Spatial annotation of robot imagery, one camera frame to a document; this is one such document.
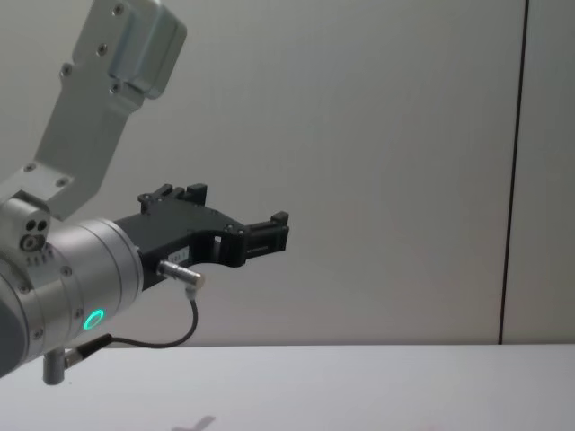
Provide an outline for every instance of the robotic arm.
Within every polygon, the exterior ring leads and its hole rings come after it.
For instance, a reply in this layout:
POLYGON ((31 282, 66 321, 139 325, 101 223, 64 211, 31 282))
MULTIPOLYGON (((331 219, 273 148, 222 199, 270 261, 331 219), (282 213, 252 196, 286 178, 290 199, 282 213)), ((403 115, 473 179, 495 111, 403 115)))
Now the robotic arm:
POLYGON ((203 184, 140 195, 139 214, 117 222, 50 229, 98 191, 128 116, 163 93, 185 37, 158 0, 94 0, 34 160, 0 184, 0 377, 44 355, 44 381, 58 384, 83 359, 63 346, 148 288, 180 280, 193 305, 204 277, 192 265, 286 249, 288 214, 240 224, 205 207, 203 184))

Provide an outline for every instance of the table surface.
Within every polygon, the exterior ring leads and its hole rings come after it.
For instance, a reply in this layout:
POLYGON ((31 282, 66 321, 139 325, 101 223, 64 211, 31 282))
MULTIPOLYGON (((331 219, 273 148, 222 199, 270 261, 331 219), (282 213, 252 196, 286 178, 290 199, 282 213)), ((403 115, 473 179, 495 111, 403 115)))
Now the table surface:
POLYGON ((109 349, 0 380, 2 430, 572 430, 575 347, 109 349))

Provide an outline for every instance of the gray wall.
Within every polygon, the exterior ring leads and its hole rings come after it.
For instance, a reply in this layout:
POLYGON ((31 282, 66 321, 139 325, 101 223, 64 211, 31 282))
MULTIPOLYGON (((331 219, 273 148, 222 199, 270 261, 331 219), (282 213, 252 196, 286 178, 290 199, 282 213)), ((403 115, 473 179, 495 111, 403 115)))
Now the gray wall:
MULTIPOLYGON (((196 344, 497 341, 523 1, 166 1, 189 27, 165 96, 128 123, 74 219, 206 182, 250 223, 292 215, 289 251, 200 268, 196 344)), ((4 1, 7 177, 33 155, 88 0, 4 1)), ((177 285, 102 330, 168 340, 177 285)))
POLYGON ((575 4, 531 2, 505 342, 575 341, 575 4))

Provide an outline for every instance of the silver cylindrical joint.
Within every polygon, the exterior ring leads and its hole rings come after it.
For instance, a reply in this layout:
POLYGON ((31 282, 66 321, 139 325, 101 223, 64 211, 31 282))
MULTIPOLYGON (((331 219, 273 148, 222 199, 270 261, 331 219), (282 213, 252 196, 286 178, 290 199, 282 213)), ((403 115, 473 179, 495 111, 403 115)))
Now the silver cylindrical joint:
POLYGON ((206 282, 206 278, 203 274, 181 267, 180 265, 171 263, 168 260, 160 261, 157 273, 160 276, 181 281, 186 286, 192 286, 195 290, 201 289, 206 282))
POLYGON ((44 383, 61 384, 64 381, 64 348, 58 347, 44 355, 44 383))
POLYGON ((54 231, 28 259, 0 259, 0 337, 14 344, 6 360, 0 355, 0 377, 109 320, 142 291, 137 248, 114 223, 54 231))

